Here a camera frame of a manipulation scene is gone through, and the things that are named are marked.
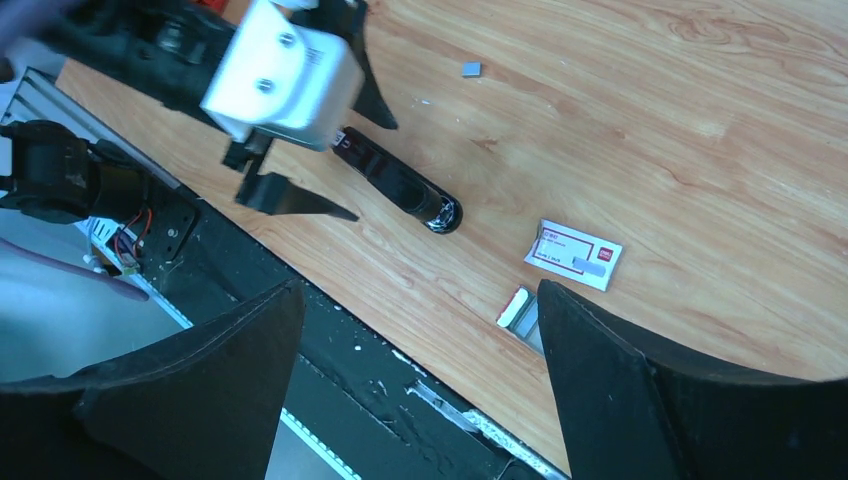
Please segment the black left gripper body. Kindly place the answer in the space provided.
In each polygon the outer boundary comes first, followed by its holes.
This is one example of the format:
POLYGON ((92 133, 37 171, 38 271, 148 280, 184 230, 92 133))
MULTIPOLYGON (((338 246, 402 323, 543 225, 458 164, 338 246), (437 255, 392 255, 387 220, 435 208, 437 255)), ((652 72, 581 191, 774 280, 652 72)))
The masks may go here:
MULTIPOLYGON (((291 23, 337 35, 332 1, 272 2, 291 23)), ((224 132, 200 103, 241 22, 233 24, 192 1, 85 1, 45 27, 39 38, 166 108, 224 132)))

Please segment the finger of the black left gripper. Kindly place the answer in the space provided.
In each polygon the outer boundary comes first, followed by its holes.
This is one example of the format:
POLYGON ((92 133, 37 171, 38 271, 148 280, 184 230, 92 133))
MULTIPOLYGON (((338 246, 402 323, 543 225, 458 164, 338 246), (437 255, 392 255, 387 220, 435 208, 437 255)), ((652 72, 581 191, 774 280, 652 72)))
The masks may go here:
POLYGON ((244 174, 235 195, 236 203, 270 216, 329 215, 352 222, 359 220, 350 210, 297 186, 286 176, 276 172, 261 174, 273 143, 273 137, 258 132, 251 133, 243 142, 230 142, 222 164, 244 174))
POLYGON ((354 57, 363 71, 363 84, 353 110, 373 124, 387 130, 397 130, 398 122, 384 100, 371 67, 366 49, 366 1, 332 1, 336 34, 350 45, 354 57))

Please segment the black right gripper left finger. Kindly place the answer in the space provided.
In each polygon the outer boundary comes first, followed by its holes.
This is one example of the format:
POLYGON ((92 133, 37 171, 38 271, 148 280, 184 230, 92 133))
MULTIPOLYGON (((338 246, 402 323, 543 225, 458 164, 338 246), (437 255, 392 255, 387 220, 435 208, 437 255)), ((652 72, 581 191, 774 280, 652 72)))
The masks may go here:
POLYGON ((1 387, 5 479, 261 479, 305 317, 283 282, 71 376, 1 387))

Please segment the black stapler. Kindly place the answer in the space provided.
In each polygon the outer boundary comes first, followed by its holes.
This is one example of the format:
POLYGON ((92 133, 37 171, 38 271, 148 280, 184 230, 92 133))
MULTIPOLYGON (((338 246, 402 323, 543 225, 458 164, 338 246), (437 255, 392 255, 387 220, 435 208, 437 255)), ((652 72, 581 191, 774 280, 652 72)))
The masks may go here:
POLYGON ((359 130, 351 126, 338 130, 331 145, 336 156, 431 232, 449 234, 461 224, 458 199, 359 130))

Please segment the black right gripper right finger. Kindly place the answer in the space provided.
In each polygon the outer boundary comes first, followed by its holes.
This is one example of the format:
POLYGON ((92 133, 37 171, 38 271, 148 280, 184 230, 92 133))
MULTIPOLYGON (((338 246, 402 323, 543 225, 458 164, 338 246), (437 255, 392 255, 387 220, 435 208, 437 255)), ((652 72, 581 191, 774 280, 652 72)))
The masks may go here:
POLYGON ((537 289, 575 479, 843 479, 847 382, 722 360, 565 286, 537 289))

